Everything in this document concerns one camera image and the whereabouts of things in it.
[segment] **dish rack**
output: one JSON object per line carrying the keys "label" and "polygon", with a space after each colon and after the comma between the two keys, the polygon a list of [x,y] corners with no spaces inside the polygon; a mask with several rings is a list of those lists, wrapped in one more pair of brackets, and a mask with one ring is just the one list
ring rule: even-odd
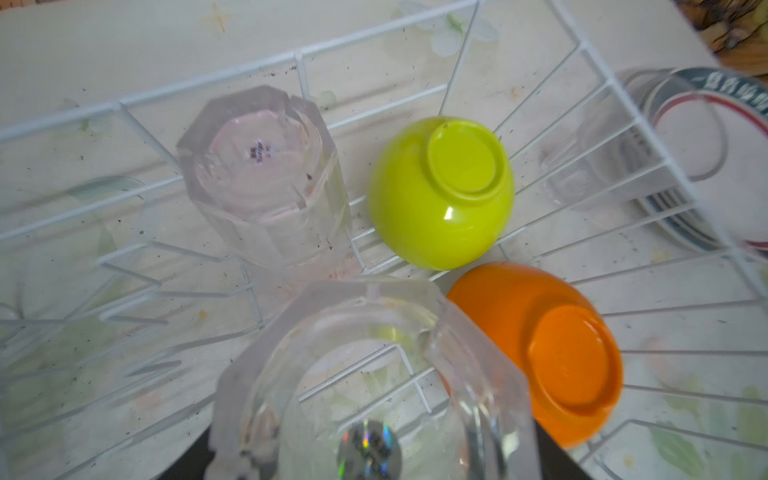
{"label": "dish rack", "polygon": [[[510,161],[519,187],[510,227],[482,260],[529,263],[566,278],[601,310],[622,347],[626,369],[622,400],[601,433],[571,453],[593,477],[737,478],[734,472],[739,472],[744,478],[757,478],[768,467],[768,400],[760,398],[761,392],[768,395],[768,381],[761,375],[768,357],[768,287],[760,277],[763,260],[741,250],[711,221],[696,200],[694,186],[571,15],[558,0],[548,0],[546,5],[571,48],[494,129],[513,152]],[[302,96],[313,99],[316,92],[310,89],[309,58],[469,9],[472,20],[445,83],[330,121],[328,128],[336,134],[438,95],[442,96],[438,113],[449,113],[449,102],[469,56],[473,28],[484,8],[485,0],[461,0],[154,90],[72,108],[4,128],[0,144],[69,124],[86,131],[94,119],[113,115],[178,172],[175,155],[146,121],[139,120],[137,109],[277,67],[288,68],[286,73],[295,70]],[[595,75],[594,87],[532,137],[523,142],[505,138],[516,124],[528,123],[537,115],[526,106],[535,106],[538,94],[553,88],[558,76],[576,64]],[[547,143],[556,143],[574,118],[578,122],[579,112],[603,95],[614,95],[620,101],[629,123],[541,175],[537,159],[547,150]],[[547,202],[543,190],[537,191],[552,175],[632,128],[646,137],[658,153],[659,163],[565,207]],[[628,205],[605,205],[599,209],[599,221],[594,210],[580,211],[579,207],[604,198],[610,190],[660,169],[669,170],[686,197],[693,200],[639,217],[627,214]],[[523,173],[530,172],[533,181],[531,176],[524,179]],[[63,242],[56,237],[98,226],[107,216],[105,212],[110,220],[131,218],[133,229],[139,230],[138,234],[126,233],[121,244],[105,247],[108,253],[91,264],[93,285],[60,299],[68,304],[61,318],[28,318],[17,307],[0,305],[0,345],[7,355],[0,377],[4,402],[0,409],[0,472],[4,478],[103,478],[105,472],[148,478],[158,474],[207,426],[218,374],[274,318],[274,309],[265,303],[285,294],[260,291],[258,280],[250,279],[236,259],[204,253],[193,248],[188,238],[178,243],[144,239],[143,225],[164,228],[164,222],[147,220],[153,209],[162,209],[164,202],[188,207],[178,174],[138,184],[112,177],[94,182],[96,190],[110,184],[118,185],[120,193],[91,196],[81,206],[21,221],[0,233],[3,254],[13,255],[38,240],[52,241],[55,246],[57,241]],[[445,287],[466,270],[424,272],[405,265],[377,239],[365,218],[365,197],[349,204],[356,215],[350,262],[356,262],[362,274],[422,276]],[[657,221],[694,208],[709,220],[722,248],[691,253],[664,243],[654,230]],[[194,208],[184,212],[195,215]],[[205,247],[216,241],[210,228],[201,229],[196,230],[200,240],[196,243]],[[658,244],[665,247],[660,250]],[[171,265],[161,265],[169,257]],[[181,280],[186,286],[177,290],[174,287]],[[206,323],[211,312],[222,305],[228,313],[239,315],[237,320],[228,319],[223,333],[221,325],[212,328]],[[143,314],[149,311],[162,313]],[[174,320],[181,316],[192,320],[184,320],[184,329],[174,330]],[[93,342],[99,343],[98,348],[88,349],[91,339],[85,339],[84,332],[102,330]],[[87,353],[59,354],[78,348]],[[349,371],[375,362],[393,348],[384,346],[364,356]],[[51,358],[67,361],[62,365],[49,361]],[[418,386],[425,374],[414,372],[407,358],[402,361],[412,384]],[[83,378],[88,379],[86,385],[101,385],[75,394],[82,388]],[[45,399],[45,408],[36,406],[40,398]],[[426,402],[424,406],[427,412],[445,408]],[[142,412],[152,412],[151,418],[141,420]]]}

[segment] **bowl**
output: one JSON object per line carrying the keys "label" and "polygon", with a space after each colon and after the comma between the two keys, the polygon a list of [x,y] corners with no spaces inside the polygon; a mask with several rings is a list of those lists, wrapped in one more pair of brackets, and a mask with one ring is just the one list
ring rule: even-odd
{"label": "bowl", "polygon": [[487,263],[447,297],[525,373],[534,417],[562,448],[600,430],[621,396],[621,354],[575,288],[530,266]]}
{"label": "bowl", "polygon": [[424,118],[398,133],[368,189],[384,242],[430,270],[479,258],[504,231],[513,199],[508,158],[493,132],[451,117]]}

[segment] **upside-down glass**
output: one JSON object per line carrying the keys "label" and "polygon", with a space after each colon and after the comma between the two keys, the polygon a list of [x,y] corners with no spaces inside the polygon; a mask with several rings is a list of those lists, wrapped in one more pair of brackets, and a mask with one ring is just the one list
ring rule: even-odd
{"label": "upside-down glass", "polygon": [[523,373],[437,286],[315,283],[221,376],[207,480],[540,478]]}
{"label": "upside-down glass", "polygon": [[[726,131],[710,101],[697,93],[692,84],[671,72],[635,71],[624,76],[624,87],[687,176],[693,182],[706,180],[716,174],[726,160]],[[661,96],[657,93],[662,88],[665,95],[664,102],[660,103]],[[546,174],[582,156],[544,182],[544,189],[560,205],[584,200],[661,162],[639,128],[631,126],[618,133],[631,125],[633,119],[614,94],[599,95],[584,108],[583,115],[580,127],[541,160],[541,172]],[[615,137],[600,145],[612,136]],[[582,204],[579,209],[642,198],[676,185],[674,176],[660,168]]]}
{"label": "upside-down glass", "polygon": [[190,199],[234,253],[266,271],[333,275],[349,204],[314,103],[266,85],[214,99],[177,149]]}

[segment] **orange bowl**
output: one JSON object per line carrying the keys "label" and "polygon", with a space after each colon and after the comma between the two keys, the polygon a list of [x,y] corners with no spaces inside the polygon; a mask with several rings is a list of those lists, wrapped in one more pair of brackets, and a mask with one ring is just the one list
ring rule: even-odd
{"label": "orange bowl", "polygon": [[534,417],[561,447],[598,432],[621,396],[621,354],[584,296],[542,270],[487,263],[448,298],[525,372]]}

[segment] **dark object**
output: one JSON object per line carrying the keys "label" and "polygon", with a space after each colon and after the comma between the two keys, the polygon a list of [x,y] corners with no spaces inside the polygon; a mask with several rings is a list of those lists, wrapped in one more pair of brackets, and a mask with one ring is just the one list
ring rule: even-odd
{"label": "dark object", "polygon": [[[203,480],[205,469],[214,459],[214,453],[208,449],[209,430],[206,429],[168,470],[157,477],[157,480]],[[571,460],[538,422],[536,436],[543,480],[590,480],[589,475]]]}

